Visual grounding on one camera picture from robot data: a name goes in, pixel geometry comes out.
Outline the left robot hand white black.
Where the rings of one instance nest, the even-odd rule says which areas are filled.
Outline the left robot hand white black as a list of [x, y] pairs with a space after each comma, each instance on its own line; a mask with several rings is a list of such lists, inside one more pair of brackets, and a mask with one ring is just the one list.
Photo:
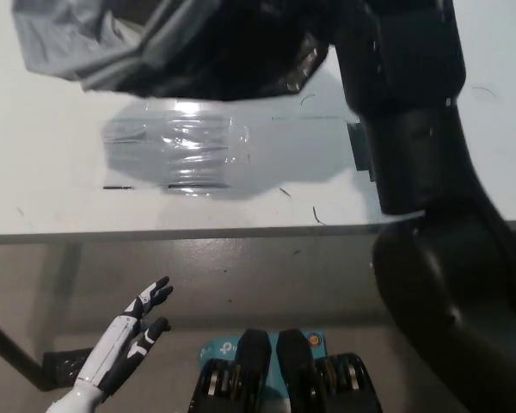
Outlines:
[[141, 365], [159, 337], [171, 326], [165, 317], [143, 325], [150, 311], [173, 292], [164, 276], [143, 290], [107, 327], [89, 353], [72, 388], [49, 412], [94, 412], [114, 395]]

